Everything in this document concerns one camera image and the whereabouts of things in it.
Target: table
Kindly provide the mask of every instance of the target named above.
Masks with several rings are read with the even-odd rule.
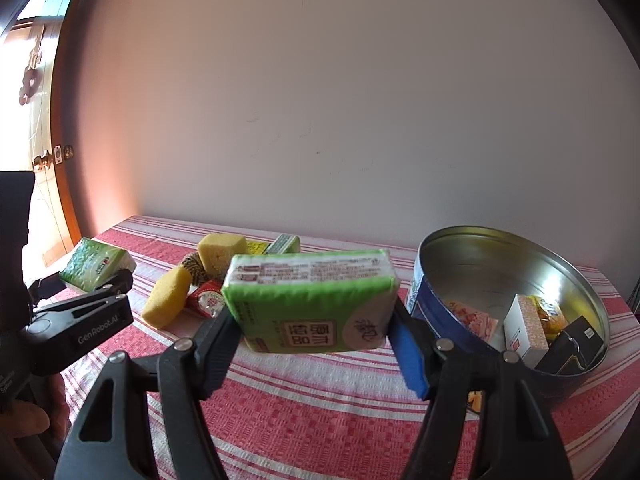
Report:
[[[271,241],[278,233],[133,216],[97,238],[130,251],[138,267],[129,293],[132,325],[64,371],[72,420],[108,355],[162,351],[193,335],[202,318],[183,312],[165,330],[140,311],[156,279],[196,250],[210,232]],[[371,248],[302,237],[304,252]],[[415,250],[386,246],[401,297]],[[640,400],[640,326],[609,281],[577,267],[602,298],[610,319],[609,352],[600,367],[553,413],[576,480],[586,480],[617,442]],[[149,394],[154,449],[162,478],[174,478],[157,394]],[[389,480],[399,478],[425,413],[407,389],[391,348],[335,354],[258,354],[241,344],[225,383],[202,409],[230,479]],[[470,466],[478,418],[468,414],[454,478]]]

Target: black box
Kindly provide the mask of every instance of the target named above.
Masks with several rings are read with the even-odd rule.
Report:
[[[536,370],[557,375],[581,374],[591,365],[603,343],[584,316],[580,316],[558,334]]]

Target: finger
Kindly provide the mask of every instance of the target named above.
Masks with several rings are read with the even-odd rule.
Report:
[[[52,406],[49,413],[51,432],[55,439],[64,440],[70,426],[70,409],[66,403],[65,380],[61,374],[55,374],[49,377],[49,389],[52,399]]]
[[[0,414],[0,430],[11,438],[40,434],[48,427],[49,415],[24,400],[14,400],[9,410]]]

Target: green package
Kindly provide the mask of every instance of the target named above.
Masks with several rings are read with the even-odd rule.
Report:
[[[385,250],[236,254],[222,294],[255,351],[340,352],[382,345],[398,286]]]
[[[299,252],[300,238],[296,235],[281,234],[269,244],[263,254],[284,254]]]
[[[65,269],[60,271],[60,279],[73,288],[91,292],[120,269],[129,269],[131,272],[136,269],[136,263],[127,251],[82,238]]]

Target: white label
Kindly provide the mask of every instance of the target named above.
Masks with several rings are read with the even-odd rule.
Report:
[[[420,289],[420,285],[422,284],[422,278],[424,277],[424,272],[422,272],[422,266],[420,264],[420,251],[418,250],[418,254],[415,257],[414,261],[414,276],[411,278],[411,285],[409,286],[409,290],[407,291],[406,297],[404,298],[404,307],[408,310],[409,314],[414,310],[415,300],[418,297],[418,290]]]
[[[322,283],[395,276],[385,252],[291,257],[235,256],[225,285]]]

